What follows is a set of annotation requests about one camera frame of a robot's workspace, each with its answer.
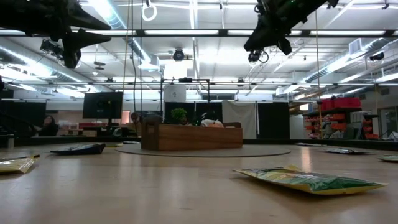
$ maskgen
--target woman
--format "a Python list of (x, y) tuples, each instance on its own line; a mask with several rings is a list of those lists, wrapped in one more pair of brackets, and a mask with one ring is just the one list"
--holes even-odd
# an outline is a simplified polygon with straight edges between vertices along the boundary
[(37, 128), (39, 136), (57, 136), (58, 125), (55, 124), (55, 120), (52, 116), (48, 115), (45, 117), (43, 122), (43, 128)]

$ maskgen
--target ductwork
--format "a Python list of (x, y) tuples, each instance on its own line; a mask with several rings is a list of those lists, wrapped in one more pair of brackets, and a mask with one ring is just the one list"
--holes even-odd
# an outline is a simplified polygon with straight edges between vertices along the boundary
[[(107, 5), (103, 4), (103, 2), (98, 1), (98, 0), (92, 0), (89, 2), (97, 10), (98, 14), (100, 14), (100, 16), (112, 27), (112, 29), (114, 29), (114, 30), (127, 29), (127, 26), (121, 20), (121, 17), (119, 16), (119, 13), (117, 12), (114, 5), (109, 0), (105, 0), (105, 1), (107, 1), (107, 3), (109, 4), (109, 7), (110, 7), (110, 9), (108, 11), (106, 11), (107, 12), (106, 16), (101, 14), (101, 11), (103, 11), (103, 10), (101, 10), (101, 11), (97, 10), (97, 4), (102, 4), (102, 6), (100, 6), (100, 7), (107, 7)], [(142, 59), (143, 63), (151, 62), (151, 57), (143, 49), (141, 49), (141, 46), (138, 44), (138, 42), (136, 40), (134, 40), (134, 38), (123, 37), (123, 40), (127, 42), (128, 46), (130, 46), (130, 48), (136, 54), (136, 56), (139, 60)]]
[(320, 69), (318, 73), (318, 68), (311, 70), (308, 75), (306, 75), (305, 81), (310, 83), (317, 78), (323, 77), (325, 75), (329, 75), (334, 71), (337, 71), (355, 61), (357, 59), (371, 56), (377, 50), (381, 50), (382, 48), (390, 47), (392, 44), (396, 43), (394, 38), (378, 38), (376, 40), (370, 41), (369, 39), (362, 39), (361, 53), (351, 55), (349, 50), (339, 54), (337, 57), (327, 61)]
[[(23, 61), (26, 65), (32, 67), (35, 70), (36, 75), (58, 75), (64, 80), (68, 78), (71, 82), (93, 82), (93, 80), (80, 75), (77, 72), (69, 70), (57, 62), (53, 62), (46, 57), (43, 57), (31, 50), (28, 50), (20, 45), (7, 40), (6, 38), (0, 39), (0, 50), (10, 55), (11, 57), (18, 58)], [(111, 89), (105, 86), (99, 86), (99, 91), (111, 91)]]

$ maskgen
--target person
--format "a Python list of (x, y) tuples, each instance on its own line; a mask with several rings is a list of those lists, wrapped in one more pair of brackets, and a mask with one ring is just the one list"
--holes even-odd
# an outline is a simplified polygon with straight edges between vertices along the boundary
[(141, 124), (142, 124), (142, 117), (138, 115), (138, 113), (133, 112), (131, 113), (131, 122), (129, 125), (129, 129), (136, 132), (137, 137), (141, 136)]
[(36, 128), (39, 136), (56, 136), (58, 133), (58, 125), (52, 116), (47, 115), (43, 122), (43, 128)]

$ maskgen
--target black partition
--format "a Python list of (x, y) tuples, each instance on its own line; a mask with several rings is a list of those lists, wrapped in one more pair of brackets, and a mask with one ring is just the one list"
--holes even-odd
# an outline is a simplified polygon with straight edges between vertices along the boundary
[(190, 121), (195, 115), (195, 104), (192, 103), (176, 103), (166, 102), (165, 103), (165, 119), (170, 121), (173, 120), (172, 110), (176, 108), (183, 108), (187, 111), (187, 119)]
[(259, 103), (259, 139), (290, 139), (288, 103)]
[(6, 115), (41, 127), (45, 118), (46, 103), (1, 101), (0, 110)]
[(222, 103), (196, 103), (196, 116), (208, 112), (208, 107), (216, 114), (217, 120), (223, 122), (223, 104)]

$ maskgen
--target white curtain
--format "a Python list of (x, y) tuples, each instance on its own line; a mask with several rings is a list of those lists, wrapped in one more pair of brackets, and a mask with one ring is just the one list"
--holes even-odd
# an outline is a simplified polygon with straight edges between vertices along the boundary
[(256, 105), (223, 101), (223, 122), (240, 122), (244, 139), (256, 139)]

